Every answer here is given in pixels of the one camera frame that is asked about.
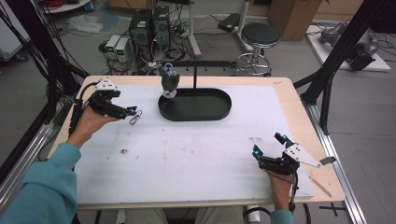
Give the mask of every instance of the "black oval tray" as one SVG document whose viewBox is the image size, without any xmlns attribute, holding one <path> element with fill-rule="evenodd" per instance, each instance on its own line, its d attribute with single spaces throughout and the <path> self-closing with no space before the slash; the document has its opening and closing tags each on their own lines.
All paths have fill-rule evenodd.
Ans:
<svg viewBox="0 0 396 224">
<path fill-rule="evenodd" d="M 212 88 L 177 89 L 173 99 L 161 96 L 158 107 L 164 118 L 172 121 L 224 119 L 232 106 L 230 96 Z"/>
</svg>

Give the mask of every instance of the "black stool seat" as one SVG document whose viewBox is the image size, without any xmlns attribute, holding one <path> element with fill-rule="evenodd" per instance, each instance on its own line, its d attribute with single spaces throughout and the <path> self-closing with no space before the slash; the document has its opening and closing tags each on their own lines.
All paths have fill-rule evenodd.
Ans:
<svg viewBox="0 0 396 224">
<path fill-rule="evenodd" d="M 251 46 L 271 48 L 281 38 L 280 32 L 267 24 L 251 23 L 242 29 L 242 39 Z"/>
</svg>

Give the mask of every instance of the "hand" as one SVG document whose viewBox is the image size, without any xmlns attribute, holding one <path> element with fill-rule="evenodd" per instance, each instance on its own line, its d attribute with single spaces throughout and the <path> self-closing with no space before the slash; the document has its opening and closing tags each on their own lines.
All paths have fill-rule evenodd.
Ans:
<svg viewBox="0 0 396 224">
<path fill-rule="evenodd" d="M 293 175 L 279 175 L 267 171 L 270 177 L 275 210 L 289 210 L 289 193 Z"/>
<path fill-rule="evenodd" d="M 93 133 L 97 132 L 105 124 L 116 120 L 118 119 L 102 116 L 94 112 L 90 106 L 87 106 L 79 118 L 76 129 L 66 142 L 81 148 L 92 137 Z"/>
</svg>

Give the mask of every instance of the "floor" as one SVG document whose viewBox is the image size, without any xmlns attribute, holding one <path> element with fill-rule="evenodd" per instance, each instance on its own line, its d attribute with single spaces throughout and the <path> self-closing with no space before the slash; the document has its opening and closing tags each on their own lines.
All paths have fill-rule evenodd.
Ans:
<svg viewBox="0 0 396 224">
<path fill-rule="evenodd" d="M 82 9 L 62 13 L 53 19 L 62 26 L 68 18 L 87 14 Z M 129 20 L 117 18 L 107 9 L 96 10 L 91 15 L 105 18 L 105 29 L 99 34 L 70 31 L 64 32 L 62 41 L 81 66 L 93 75 L 106 70 L 106 60 L 98 46 L 109 39 L 111 34 L 122 34 L 129 26 Z M 196 18 L 196 27 L 216 28 L 212 17 Z M 266 22 L 263 18 L 248 18 L 247 21 Z M 388 35 L 388 41 L 396 44 L 396 38 Z M 242 51 L 242 46 L 234 34 L 219 36 L 197 36 L 202 51 L 201 60 L 234 61 Z M 272 77 L 288 77 L 293 82 L 306 77 L 320 67 L 320 63 L 306 39 L 281 42 L 265 51 L 273 68 Z M 396 61 L 396 57 L 383 50 L 378 52 L 382 59 Z M 329 132 L 340 162 L 343 164 L 349 182 L 358 198 L 367 223 L 394 223 L 396 221 L 396 76 L 395 62 L 388 62 L 389 72 L 352 72 L 339 70 L 333 81 L 332 100 L 329 116 Z M 182 76 L 189 73 L 178 71 Z M 202 76 L 231 76 L 234 69 L 210 69 L 200 71 Z M 19 62 L 12 60 L 0 67 L 0 162 L 9 155 L 29 125 L 46 103 L 46 81 L 39 75 L 32 60 Z M 303 93 L 306 87 L 297 90 Z M 309 204 L 313 223 L 351 223 L 347 211 L 322 209 L 329 203 Z M 336 207 L 345 207 L 335 203 Z M 195 209 L 168 209 L 172 219 L 192 219 Z M 82 223 L 94 223 L 96 211 L 79 214 Z M 101 223 L 115 223 L 117 211 L 103 211 Z M 306 223 L 302 204 L 297 205 L 294 222 Z M 270 223 L 262 214 L 262 223 Z"/>
</svg>

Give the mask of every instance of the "teal sleeve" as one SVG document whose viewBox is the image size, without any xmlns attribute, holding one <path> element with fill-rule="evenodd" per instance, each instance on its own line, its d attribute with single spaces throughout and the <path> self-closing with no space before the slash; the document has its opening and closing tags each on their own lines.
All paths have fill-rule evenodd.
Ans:
<svg viewBox="0 0 396 224">
<path fill-rule="evenodd" d="M 271 213 L 271 224 L 293 224 L 291 211 L 275 210 Z"/>
<path fill-rule="evenodd" d="M 76 147 L 61 143 L 48 161 L 33 163 L 0 223 L 70 224 L 78 205 L 72 168 L 80 157 Z"/>
</svg>

